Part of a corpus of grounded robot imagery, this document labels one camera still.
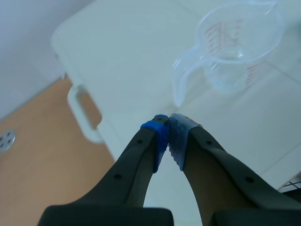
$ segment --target blue gripper pad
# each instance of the blue gripper pad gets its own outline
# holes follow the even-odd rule
[[[167,117],[166,115],[163,114],[158,114],[156,116]],[[168,125],[166,126],[159,121],[148,121],[147,123],[141,125],[141,129],[142,128],[150,128],[158,133],[158,146],[157,146],[157,153],[155,157],[155,171],[154,171],[154,173],[156,173],[158,171],[164,152],[167,148],[168,137],[169,137],[169,122]]]
[[[192,128],[201,125],[182,114],[172,114],[169,117],[169,125],[169,151],[183,171],[188,133]]]

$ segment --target wooden floor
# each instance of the wooden floor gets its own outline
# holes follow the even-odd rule
[[[67,104],[68,80],[56,82],[0,122],[16,141],[0,157],[0,225],[34,226],[44,209],[72,202],[113,165],[105,145],[87,141]],[[101,117],[86,95],[93,124]]]

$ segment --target white table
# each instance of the white table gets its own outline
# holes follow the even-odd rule
[[[258,83],[226,96],[197,72],[189,79],[184,104],[179,109],[173,104],[171,67],[194,44],[201,17],[223,2],[99,0],[89,5],[52,38],[73,83],[69,103],[84,135],[104,141],[115,160],[154,115],[183,113],[279,188],[301,171],[298,1],[283,1],[288,29]],[[78,105],[83,90],[103,116],[97,130],[90,128]],[[169,152],[151,180],[146,205],[170,209],[176,225],[200,225],[192,190]]]

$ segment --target plastic measuring cup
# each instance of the plastic measuring cup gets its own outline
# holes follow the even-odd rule
[[[283,32],[277,1],[233,2],[212,10],[197,26],[196,45],[173,65],[176,106],[185,99],[188,76],[200,67],[218,89],[250,87]]]

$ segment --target measuring cup handle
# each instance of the measuring cup handle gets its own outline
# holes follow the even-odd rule
[[[173,96],[174,104],[180,107],[186,95],[187,79],[196,69],[205,64],[204,55],[200,46],[193,46],[184,53],[173,65]]]

